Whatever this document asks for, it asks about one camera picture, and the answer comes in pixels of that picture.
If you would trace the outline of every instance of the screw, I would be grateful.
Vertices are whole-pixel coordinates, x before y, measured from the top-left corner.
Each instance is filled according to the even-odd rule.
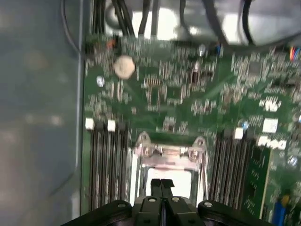
[[[210,208],[210,207],[212,207],[212,203],[211,203],[211,202],[205,202],[205,203],[204,203],[204,206]]]
[[[298,158],[296,156],[290,156],[287,160],[287,164],[291,165],[291,166],[297,166],[298,163]]]
[[[204,44],[201,44],[199,47],[198,47],[198,55],[200,57],[203,57],[204,55],[206,54],[206,46]]]
[[[174,197],[171,200],[174,201],[174,202],[178,202],[180,199],[178,197]]]
[[[152,148],[144,147],[144,148],[143,148],[143,153],[144,153],[146,156],[151,157],[152,154],[153,154]]]
[[[96,83],[99,87],[103,87],[104,86],[104,78],[102,76],[98,76],[96,78]]]
[[[203,141],[202,140],[198,140],[198,145],[202,146],[203,145]]]

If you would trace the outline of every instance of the ram slot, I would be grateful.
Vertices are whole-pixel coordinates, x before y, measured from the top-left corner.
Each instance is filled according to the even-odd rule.
[[[239,172],[241,170],[241,158],[242,158],[242,142],[241,140],[238,141],[236,145],[236,151],[234,156],[234,168],[233,168],[233,184],[231,184],[231,194],[230,194],[230,207],[235,208],[236,206],[236,197],[237,197],[237,190],[236,188],[239,186]]]
[[[109,203],[109,160],[110,160],[110,150],[109,150],[109,141],[110,135],[107,131],[104,132],[103,137],[103,190],[102,190],[102,198],[103,198],[103,204]]]
[[[223,175],[221,179],[221,197],[220,197],[220,202],[223,204],[226,204],[226,202],[229,200],[229,196],[227,195],[227,187],[228,184],[231,183],[229,181],[229,175],[232,174],[233,171],[233,166],[230,164],[231,156],[233,155],[233,144],[235,140],[228,139],[226,142],[226,148],[224,149],[225,151],[225,158],[223,161]]]
[[[253,142],[253,140],[246,139],[244,141],[244,145],[246,146],[246,155],[245,155],[244,164],[243,164],[244,170],[242,170],[241,178],[240,178],[241,185],[239,188],[239,199],[238,199],[238,207],[237,207],[238,210],[240,210],[243,205],[243,195],[244,195],[245,182],[246,182],[246,173],[247,173],[247,169],[249,168],[251,155],[252,155],[253,148],[254,148],[254,142]]]
[[[96,187],[97,187],[97,130],[91,132],[90,153],[90,210],[96,209]]]
[[[234,181],[234,168],[236,166],[236,156],[239,151],[239,145],[240,141],[239,140],[233,140],[232,141],[232,147],[231,147],[231,152],[230,152],[230,157],[229,157],[229,164],[228,164],[228,170],[227,170],[227,178],[226,178],[226,185],[225,185],[225,196],[226,200],[224,202],[225,205],[232,206],[232,201],[234,199],[234,192],[232,190],[233,184],[235,183]]]
[[[128,138],[127,138],[127,131],[125,131],[122,132],[121,134],[119,199],[124,199],[126,196],[127,148],[128,148]]]
[[[218,168],[221,161],[221,145],[222,145],[222,137],[220,134],[216,136],[216,143],[215,143],[215,153],[214,153],[214,161],[213,161],[213,172],[212,172],[212,180],[210,186],[210,194],[209,199],[215,200],[215,194],[217,190],[217,174]]]
[[[244,137],[241,140],[239,157],[237,159],[237,169],[236,169],[236,178],[235,178],[235,187],[233,191],[235,193],[234,200],[233,200],[233,208],[240,209],[242,199],[243,199],[243,192],[244,192],[244,180],[246,177],[246,171],[250,161],[250,149],[252,147],[252,140],[246,140]]]
[[[222,187],[222,176],[223,176],[223,172],[225,170],[224,168],[224,163],[225,163],[225,157],[226,157],[226,153],[227,153],[227,143],[229,142],[229,140],[224,139],[222,141],[222,146],[221,146],[221,160],[220,160],[220,165],[218,166],[218,174],[216,177],[217,180],[217,189],[215,190],[215,201],[217,202],[221,202],[222,203],[222,195],[223,195],[223,187]]]
[[[105,177],[105,167],[106,167],[106,151],[105,151],[105,142],[106,142],[106,132],[104,130],[99,131],[99,206],[105,204],[105,186],[106,186],[106,177]]]

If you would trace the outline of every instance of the microchip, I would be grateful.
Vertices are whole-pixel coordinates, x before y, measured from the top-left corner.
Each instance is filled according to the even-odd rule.
[[[174,125],[168,125],[167,126],[167,130],[169,131],[169,132],[173,132],[174,131]]]
[[[249,186],[248,186],[248,192],[249,192],[249,195],[250,195],[251,198],[254,198],[255,191],[256,191],[256,189],[255,189],[254,185],[249,184]]]
[[[260,159],[261,159],[261,149],[260,148],[253,149],[252,158],[255,161],[260,161]]]
[[[249,63],[249,75],[260,76],[260,74],[261,74],[261,63],[251,61]]]

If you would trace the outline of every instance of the capacitor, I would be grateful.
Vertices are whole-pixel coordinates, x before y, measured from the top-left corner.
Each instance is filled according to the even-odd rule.
[[[190,75],[190,84],[197,84],[200,77],[200,63],[196,61]]]
[[[243,125],[242,125],[242,128],[243,128],[244,130],[247,130],[247,129],[249,128],[249,122],[248,122],[248,121],[244,121],[244,122],[243,122]]]
[[[206,54],[206,46],[204,44],[201,44],[199,47],[198,47],[198,55],[200,57],[204,57],[205,54]]]

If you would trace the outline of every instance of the electronic component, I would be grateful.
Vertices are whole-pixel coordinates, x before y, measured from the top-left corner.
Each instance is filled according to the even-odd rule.
[[[284,226],[285,216],[287,214],[287,204],[289,201],[289,195],[285,194],[274,205],[272,224],[277,226]]]
[[[94,120],[92,118],[86,118],[85,128],[92,130],[92,129],[94,129],[94,126],[95,126]]]
[[[190,74],[189,84],[196,85],[198,84],[200,79],[200,63],[196,61],[193,64],[192,72]]]
[[[236,133],[237,129],[233,137],[233,131],[225,129],[217,135],[209,198],[240,210],[244,180],[255,142],[253,138],[246,136],[236,139]]]
[[[98,121],[90,135],[89,209],[116,200],[128,199],[126,177],[128,126],[125,122]]]
[[[114,63],[114,71],[120,79],[129,79],[135,71],[132,57],[122,55]]]
[[[222,202],[227,202],[228,198],[228,203],[232,202],[234,206],[239,203],[241,209],[258,218],[266,212],[266,220],[272,221],[275,197],[281,188],[300,181],[300,168],[288,167],[287,164],[289,156],[299,158],[301,148],[298,61],[291,62],[286,52],[273,55],[269,50],[211,54],[210,50],[216,45],[208,47],[206,55],[200,57],[198,47],[180,41],[119,37],[118,48],[111,48],[108,47],[111,37],[92,35],[87,40],[92,50],[97,49],[98,57],[95,61],[87,61],[84,78],[84,119],[93,119],[95,123],[92,131],[84,124],[83,169],[90,169],[91,150],[97,146],[90,140],[93,131],[103,134],[101,139],[107,141],[104,143],[107,150],[111,144],[116,143],[119,147],[120,142],[130,140],[128,165],[136,166],[136,172],[141,168],[145,174],[138,177],[136,173],[129,173],[126,179],[132,181],[133,186],[139,181],[139,192],[144,194],[143,179],[148,174],[138,164],[140,157],[130,155],[135,148],[132,142],[137,141],[139,134],[147,131],[150,147],[158,145],[154,152],[149,148],[143,150],[146,155],[143,160],[156,157],[165,170],[150,171],[149,176],[169,176],[169,170],[185,169],[185,163],[197,163],[199,153],[185,154],[185,148],[193,147],[196,137],[201,136],[208,147],[206,181],[210,184],[214,179],[214,186],[219,191],[214,195]],[[120,55],[126,56],[132,66],[135,63],[127,80],[122,78],[124,75],[120,77],[116,72],[115,76],[112,71]],[[98,76],[102,76],[99,81],[101,89],[95,85]],[[281,82],[276,86],[275,82],[280,78]],[[109,126],[108,120],[114,120],[115,126],[114,123]],[[93,125],[88,123],[87,128],[93,128]],[[118,133],[127,132],[128,138],[116,138]],[[237,159],[238,169],[243,170],[228,164],[230,160],[227,158],[232,157]],[[81,210],[85,213],[90,210],[91,199],[87,191],[90,191],[88,182],[92,177],[87,173],[82,175]],[[198,172],[190,170],[189,174],[181,172],[178,175],[186,175],[187,179],[191,176],[191,200],[197,199],[197,187],[200,188],[198,194],[206,194],[205,186],[198,186],[205,183],[198,181]],[[229,182],[230,177],[238,178],[237,184]],[[108,183],[112,183],[111,179],[114,178],[109,177]],[[227,185],[234,189],[234,198],[232,191],[223,190],[228,188]]]
[[[249,63],[249,75],[250,76],[260,76],[261,75],[261,63],[251,61]]]

